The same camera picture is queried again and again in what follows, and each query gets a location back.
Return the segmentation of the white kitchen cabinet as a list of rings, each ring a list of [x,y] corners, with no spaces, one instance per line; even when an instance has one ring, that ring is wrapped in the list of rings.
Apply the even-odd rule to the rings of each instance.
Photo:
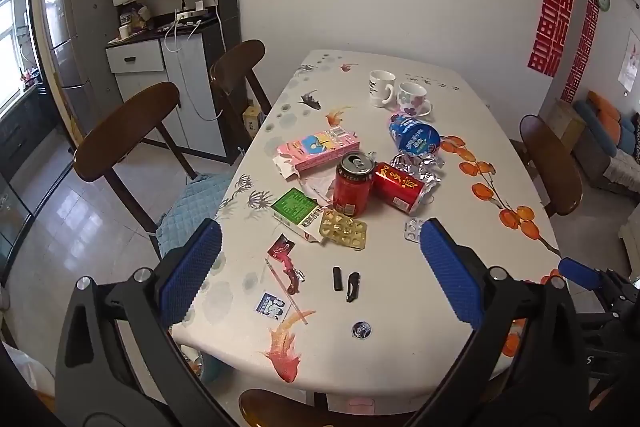
[[[151,10],[152,28],[111,41],[107,61],[120,94],[129,100],[154,83],[178,88],[180,103],[164,125],[179,150],[231,164],[239,144],[210,89],[215,63],[241,41],[239,0],[113,0]]]

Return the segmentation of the torn white paper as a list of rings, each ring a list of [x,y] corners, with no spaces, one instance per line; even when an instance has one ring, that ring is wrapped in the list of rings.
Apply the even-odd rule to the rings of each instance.
[[[313,199],[319,206],[331,207],[334,192],[333,174],[317,174],[317,176],[303,176],[298,180],[303,193]]]

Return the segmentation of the near wooden chair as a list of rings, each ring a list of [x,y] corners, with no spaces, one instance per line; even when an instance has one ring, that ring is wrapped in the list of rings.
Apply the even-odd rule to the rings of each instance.
[[[82,181],[91,183],[101,178],[106,181],[122,205],[150,236],[157,254],[160,253],[156,238],[158,225],[129,192],[114,166],[152,130],[157,130],[186,175],[195,180],[196,172],[163,123],[179,102],[179,90],[169,81],[143,89],[115,109],[85,137],[77,147],[73,160],[74,170]]]

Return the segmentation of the wooden chair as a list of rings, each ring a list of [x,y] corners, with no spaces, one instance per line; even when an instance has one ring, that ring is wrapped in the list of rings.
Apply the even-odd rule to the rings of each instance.
[[[258,39],[250,39],[227,51],[209,69],[209,87],[213,100],[220,103],[220,116],[242,150],[250,147],[252,138],[242,121],[244,108],[240,107],[239,98],[234,92],[250,86],[262,113],[267,116],[271,112],[272,105],[254,72],[254,68],[265,55],[265,45]]]
[[[532,165],[544,184],[549,202],[547,215],[568,216],[582,201],[582,178],[560,139],[539,116],[520,121],[520,141],[512,141],[525,166]]]
[[[150,236],[157,254],[160,253],[156,238],[158,225],[129,192],[114,166],[152,130],[157,130],[186,175],[195,180],[196,172],[163,123],[179,102],[179,90],[169,81],[143,89],[115,109],[85,137],[77,147],[73,160],[74,170],[82,181],[91,183],[101,178],[106,181],[122,205]]]

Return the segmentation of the white floral mug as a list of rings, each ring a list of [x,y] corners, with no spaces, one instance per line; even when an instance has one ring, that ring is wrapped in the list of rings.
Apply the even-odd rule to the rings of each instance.
[[[398,84],[396,100],[401,113],[411,117],[424,118],[430,116],[433,110],[426,89],[413,81]]]

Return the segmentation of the black clip piece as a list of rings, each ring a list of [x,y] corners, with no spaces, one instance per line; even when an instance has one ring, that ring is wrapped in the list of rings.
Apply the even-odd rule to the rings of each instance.
[[[347,294],[346,301],[353,303],[359,296],[360,287],[360,274],[358,272],[352,272],[349,274],[347,281]]]

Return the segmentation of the red paper wall decoration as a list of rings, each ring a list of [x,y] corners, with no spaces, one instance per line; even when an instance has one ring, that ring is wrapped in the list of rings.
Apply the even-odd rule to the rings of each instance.
[[[542,0],[535,40],[527,66],[554,77],[562,56],[575,0]]]

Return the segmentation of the right wooden chair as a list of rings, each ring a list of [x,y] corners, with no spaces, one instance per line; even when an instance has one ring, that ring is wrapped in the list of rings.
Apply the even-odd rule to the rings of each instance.
[[[582,178],[560,139],[539,116],[520,121],[520,141],[512,141],[525,166],[532,165],[544,184],[549,202],[547,215],[568,216],[582,201]]]

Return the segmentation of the blue quilted seat cushion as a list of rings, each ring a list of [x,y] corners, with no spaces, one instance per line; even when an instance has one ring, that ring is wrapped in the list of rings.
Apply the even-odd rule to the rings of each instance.
[[[155,233],[160,257],[183,246],[205,219],[213,219],[233,179],[232,172],[199,173],[163,214]]]

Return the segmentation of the far wooden chair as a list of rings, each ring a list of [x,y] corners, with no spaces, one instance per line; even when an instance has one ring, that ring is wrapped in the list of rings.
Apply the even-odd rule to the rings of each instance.
[[[254,68],[265,55],[265,45],[258,39],[250,39],[227,51],[209,69],[209,87],[213,100],[220,103],[220,116],[242,150],[250,147],[252,138],[242,121],[244,108],[240,107],[239,98],[234,92],[250,86],[262,113],[267,116],[271,112],[272,105],[254,72]]]

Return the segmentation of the pink cardboard box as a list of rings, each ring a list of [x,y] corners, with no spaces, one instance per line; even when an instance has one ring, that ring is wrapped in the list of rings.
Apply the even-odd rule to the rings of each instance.
[[[359,150],[359,147],[356,135],[342,127],[333,127],[279,145],[272,161],[280,175],[290,179],[340,159],[346,153]]]

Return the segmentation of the lying red drink can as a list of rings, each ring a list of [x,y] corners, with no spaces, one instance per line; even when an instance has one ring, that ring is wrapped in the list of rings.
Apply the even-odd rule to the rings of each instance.
[[[378,162],[373,171],[371,191],[385,204],[411,215],[420,206],[426,185],[387,162]]]

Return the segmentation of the black cylinder cap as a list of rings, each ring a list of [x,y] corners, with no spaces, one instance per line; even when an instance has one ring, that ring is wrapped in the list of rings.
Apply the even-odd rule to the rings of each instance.
[[[342,270],[340,267],[334,267],[332,269],[332,277],[333,277],[334,291],[342,291],[344,289],[344,286],[343,286]]]

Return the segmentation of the gold blister pack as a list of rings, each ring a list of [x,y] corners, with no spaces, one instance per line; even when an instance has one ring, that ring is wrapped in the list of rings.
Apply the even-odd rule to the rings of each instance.
[[[333,209],[323,211],[319,232],[331,243],[362,251],[366,247],[367,231],[368,226],[361,220]]]

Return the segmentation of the blue snack cup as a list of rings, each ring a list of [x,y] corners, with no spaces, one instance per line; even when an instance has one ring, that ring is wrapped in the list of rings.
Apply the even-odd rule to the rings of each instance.
[[[395,113],[390,116],[388,130],[401,152],[413,155],[435,154],[440,147],[440,134],[434,127],[405,114]]]

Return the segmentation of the red sachet wrapper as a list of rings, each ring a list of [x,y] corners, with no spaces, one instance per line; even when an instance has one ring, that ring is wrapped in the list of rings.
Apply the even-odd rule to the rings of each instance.
[[[291,251],[295,247],[295,243],[281,234],[278,239],[268,249],[268,255],[281,263],[291,260]]]

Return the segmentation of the white mug black print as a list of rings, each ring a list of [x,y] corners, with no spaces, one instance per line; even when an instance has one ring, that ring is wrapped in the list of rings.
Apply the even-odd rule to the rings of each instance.
[[[387,70],[372,70],[369,75],[369,98],[374,107],[383,107],[393,100],[396,76]]]

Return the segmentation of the round dark bottle cap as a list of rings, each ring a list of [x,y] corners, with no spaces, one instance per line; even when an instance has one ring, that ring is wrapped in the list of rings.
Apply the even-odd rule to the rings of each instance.
[[[366,339],[371,332],[371,325],[366,321],[358,321],[352,325],[352,335],[357,339]]]

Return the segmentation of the grey refrigerator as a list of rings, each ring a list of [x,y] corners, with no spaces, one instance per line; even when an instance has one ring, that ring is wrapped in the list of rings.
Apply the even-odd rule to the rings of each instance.
[[[112,0],[42,0],[42,8],[63,100],[85,136],[122,105],[106,56],[117,11]]]

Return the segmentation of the sofa with orange cushions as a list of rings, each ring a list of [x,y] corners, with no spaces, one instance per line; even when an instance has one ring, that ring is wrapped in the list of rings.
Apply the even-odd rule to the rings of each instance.
[[[629,197],[639,194],[639,114],[627,118],[594,91],[573,108],[586,124],[573,155],[589,184]]]

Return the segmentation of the green white medicine box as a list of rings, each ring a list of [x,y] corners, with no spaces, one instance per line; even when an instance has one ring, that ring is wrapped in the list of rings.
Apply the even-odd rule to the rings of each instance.
[[[271,206],[271,214],[308,243],[322,244],[320,233],[323,208],[298,188],[292,187]]]

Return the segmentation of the standing red drink can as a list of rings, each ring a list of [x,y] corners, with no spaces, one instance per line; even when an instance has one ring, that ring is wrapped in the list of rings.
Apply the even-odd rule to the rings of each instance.
[[[333,207],[357,218],[366,210],[372,186],[374,162],[362,152],[345,154],[336,166]]]

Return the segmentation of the crumpled silver foil wrapper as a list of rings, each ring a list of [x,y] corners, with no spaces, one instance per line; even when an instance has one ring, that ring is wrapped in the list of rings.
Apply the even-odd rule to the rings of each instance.
[[[390,165],[423,183],[419,195],[420,199],[430,194],[442,182],[444,161],[437,154],[413,154],[400,150]]]

